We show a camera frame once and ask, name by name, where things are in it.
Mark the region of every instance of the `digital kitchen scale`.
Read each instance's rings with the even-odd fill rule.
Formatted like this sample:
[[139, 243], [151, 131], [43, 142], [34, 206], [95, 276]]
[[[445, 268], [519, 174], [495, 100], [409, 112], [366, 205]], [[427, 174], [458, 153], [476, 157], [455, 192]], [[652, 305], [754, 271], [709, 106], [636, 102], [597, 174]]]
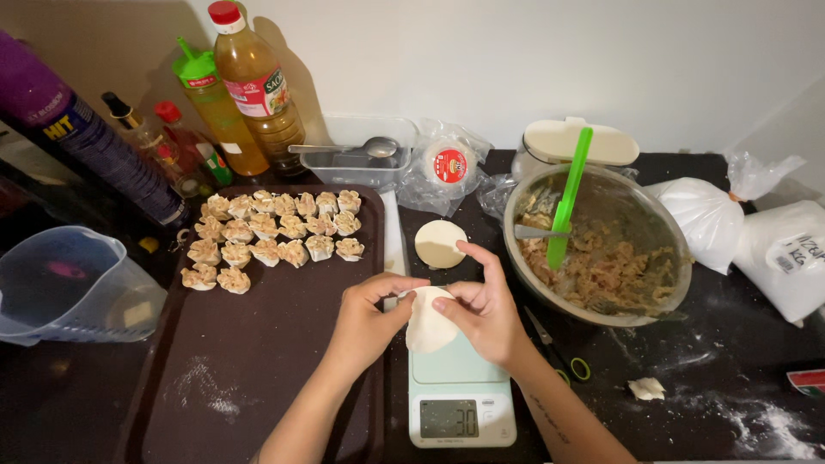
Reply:
[[516, 441], [510, 376], [459, 332], [442, 349], [408, 354], [409, 432], [427, 447], [508, 447]]

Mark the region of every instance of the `green bottle cap nozzle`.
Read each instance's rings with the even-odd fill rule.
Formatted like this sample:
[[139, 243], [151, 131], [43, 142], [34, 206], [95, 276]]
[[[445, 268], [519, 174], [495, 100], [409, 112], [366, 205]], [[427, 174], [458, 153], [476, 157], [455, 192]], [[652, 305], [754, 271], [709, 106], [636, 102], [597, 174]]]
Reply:
[[[593, 139], [593, 128], [584, 127], [578, 135], [576, 154], [570, 164], [567, 184], [564, 185], [562, 200], [556, 206], [556, 216], [553, 218], [553, 232], [569, 233], [570, 216], [573, 215], [573, 204], [576, 202], [578, 184], [582, 181], [584, 163], [587, 161], [587, 152], [590, 151], [590, 141]], [[547, 265], [550, 269], [559, 270], [567, 252], [568, 239], [549, 238], [547, 241]]]
[[183, 56], [172, 63], [172, 71], [184, 87], [207, 87], [220, 80], [211, 51], [192, 50], [183, 37], [178, 37], [177, 43], [183, 49]]

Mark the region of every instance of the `metal mixing bowl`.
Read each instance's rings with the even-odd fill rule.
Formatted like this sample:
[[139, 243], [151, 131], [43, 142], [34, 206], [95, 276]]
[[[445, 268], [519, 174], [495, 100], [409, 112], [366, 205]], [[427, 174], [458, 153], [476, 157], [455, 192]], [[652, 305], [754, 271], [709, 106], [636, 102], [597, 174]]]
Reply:
[[[526, 212], [533, 196], [549, 189], [551, 193], [558, 193], [560, 199], [569, 170], [570, 164], [556, 164], [522, 180], [510, 195], [504, 211], [504, 241], [518, 277], [547, 305], [592, 324], [636, 327], [656, 322], [658, 319], [643, 315], [603, 315], [580, 308], [551, 291], [535, 276], [521, 256], [513, 233], [514, 221]], [[657, 309], [669, 312], [679, 306], [691, 284], [690, 251], [679, 225], [662, 203], [628, 178], [604, 168], [585, 166], [571, 223], [577, 224], [580, 215], [613, 225], [618, 220], [616, 226], [620, 227], [623, 239], [629, 241], [637, 253], [673, 247], [675, 257], [671, 259], [672, 273], [670, 277], [665, 277], [662, 284], [674, 286], [676, 290]], [[648, 271], [655, 272], [660, 262], [661, 260], [652, 260]]]

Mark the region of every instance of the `wrist tattoo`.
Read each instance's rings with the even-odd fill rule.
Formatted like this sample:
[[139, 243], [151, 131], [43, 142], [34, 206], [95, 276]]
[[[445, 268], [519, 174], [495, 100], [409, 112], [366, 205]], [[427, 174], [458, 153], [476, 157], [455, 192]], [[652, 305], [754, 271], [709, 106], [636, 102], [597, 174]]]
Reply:
[[556, 429], [556, 433], [559, 435], [559, 439], [562, 441], [562, 443], [569, 445], [570, 439], [567, 438], [567, 435], [565, 435], [561, 430], [559, 430], [559, 426], [556, 425], [555, 421], [550, 418], [550, 414], [547, 414], [547, 410], [545, 409], [544, 405], [541, 404], [541, 401], [539, 401], [539, 399], [532, 394], [530, 394], [530, 399], [533, 400], [533, 403], [535, 403], [535, 407], [539, 408], [541, 414], [544, 415], [544, 419], [547, 421], [547, 423]]

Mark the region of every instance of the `scissors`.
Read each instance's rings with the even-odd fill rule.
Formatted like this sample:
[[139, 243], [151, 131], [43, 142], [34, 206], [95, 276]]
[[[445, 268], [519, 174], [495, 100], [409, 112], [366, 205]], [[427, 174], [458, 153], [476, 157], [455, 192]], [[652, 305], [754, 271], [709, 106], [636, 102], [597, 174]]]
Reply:
[[[553, 337], [550, 337], [547, 330], [539, 324], [539, 320], [530, 312], [530, 308], [524, 306], [524, 310], [527, 311], [527, 317], [529, 317], [533, 323], [535, 331], [539, 333], [541, 343], [544, 345], [544, 355], [547, 357], [547, 362], [550, 362], [551, 357], [556, 357], [562, 363], [563, 369], [556, 369], [556, 372], [567, 382], [568, 386], [570, 386], [571, 376], [580, 382], [585, 382], [590, 379], [590, 366], [587, 365], [587, 362], [580, 357], [574, 357], [568, 362], [567, 358], [553, 345]], [[581, 365], [579, 371], [583, 371], [583, 374], [576, 370], [577, 364]]]

